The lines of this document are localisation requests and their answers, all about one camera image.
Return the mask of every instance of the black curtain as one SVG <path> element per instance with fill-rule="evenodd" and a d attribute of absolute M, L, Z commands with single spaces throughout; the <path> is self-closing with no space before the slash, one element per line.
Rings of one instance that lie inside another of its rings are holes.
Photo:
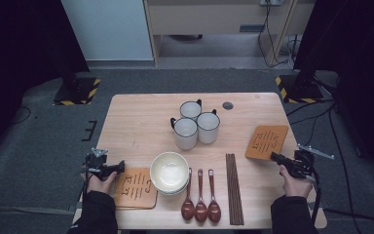
<path fill-rule="evenodd" d="M 337 109 L 358 156 L 374 159 L 374 1 L 317 0 L 295 69 L 339 74 Z"/>
<path fill-rule="evenodd" d="M 64 78 L 56 57 L 89 71 L 60 0 L 0 0 L 0 136 L 26 90 Z"/>

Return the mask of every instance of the bowl rim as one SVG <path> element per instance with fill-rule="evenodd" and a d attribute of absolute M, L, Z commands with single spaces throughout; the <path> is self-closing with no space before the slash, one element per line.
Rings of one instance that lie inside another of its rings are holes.
<path fill-rule="evenodd" d="M 163 193 L 163 194 L 166 194 L 166 195 L 177 194 L 177 193 L 181 192 L 181 191 L 182 191 L 182 190 L 187 186 L 187 183 L 188 183 L 188 181 L 190 180 L 189 177 L 188 177 L 188 170 L 187 170 L 187 174 L 186 174 L 186 177 L 187 177 L 186 181 L 185 181 L 185 182 L 184 182 L 180 187 L 177 187 L 175 190 L 165 190 L 165 189 L 163 189 L 163 188 L 160 188 L 160 187 L 156 184 L 156 182 L 155 182 L 155 180 L 154 180 L 154 178 L 153 178 L 153 175 L 152 175 L 152 172 L 153 172 L 153 170 L 152 170 L 153 165 L 157 162 L 157 160 L 158 160 L 161 156 L 166 155 L 166 154 L 175 154 L 175 155 L 179 156 L 179 157 L 184 161 L 185 165 L 187 166 L 187 169 L 189 169 L 189 165 L 188 165 L 187 160 L 186 160 L 186 159 L 185 159 L 181 154 L 179 154 L 179 153 L 177 153 L 177 152 L 172 152 L 172 151 L 168 151 L 168 152 L 161 153 L 161 154 L 157 155 L 157 156 L 154 158 L 153 163 L 151 163 L 151 165 L 150 165 L 150 178 L 151 178 L 151 182 L 153 183 L 154 187 L 156 187 L 156 189 L 157 189 L 159 192 Z"/>

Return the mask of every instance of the mug handle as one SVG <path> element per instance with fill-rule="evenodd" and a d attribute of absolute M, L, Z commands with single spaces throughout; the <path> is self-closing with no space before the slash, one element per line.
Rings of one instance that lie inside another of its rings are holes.
<path fill-rule="evenodd" d="M 175 119 L 174 118 L 170 118 L 169 119 L 169 123 L 171 124 L 171 127 L 174 129 Z"/>

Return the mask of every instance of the yellow black hazard tape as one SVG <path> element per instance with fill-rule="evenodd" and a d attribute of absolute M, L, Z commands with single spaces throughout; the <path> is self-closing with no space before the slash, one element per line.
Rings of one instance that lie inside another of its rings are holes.
<path fill-rule="evenodd" d="M 283 99 L 284 103 L 313 103 L 313 102 L 323 101 L 322 98 L 290 98 L 287 95 L 287 91 L 286 91 L 280 77 L 276 77 L 276 84 L 279 87 L 281 98 Z"/>
<path fill-rule="evenodd" d="M 71 100 L 71 99 L 63 99 L 63 100 L 54 100 L 54 105 L 75 105 L 75 104 L 89 104 L 94 98 L 96 90 L 98 89 L 99 82 L 101 79 L 93 79 L 93 85 L 88 93 L 88 97 L 80 99 L 80 100 Z"/>

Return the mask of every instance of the wooden coaster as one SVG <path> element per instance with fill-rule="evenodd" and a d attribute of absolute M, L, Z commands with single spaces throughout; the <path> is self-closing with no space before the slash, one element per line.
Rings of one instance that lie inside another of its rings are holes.
<path fill-rule="evenodd" d="M 115 185 L 117 210 L 152 209 L 156 206 L 157 189 L 150 178 L 149 168 L 126 168 Z"/>
<path fill-rule="evenodd" d="M 257 126 L 245 151 L 245 157 L 271 160 L 272 152 L 281 153 L 288 126 Z"/>

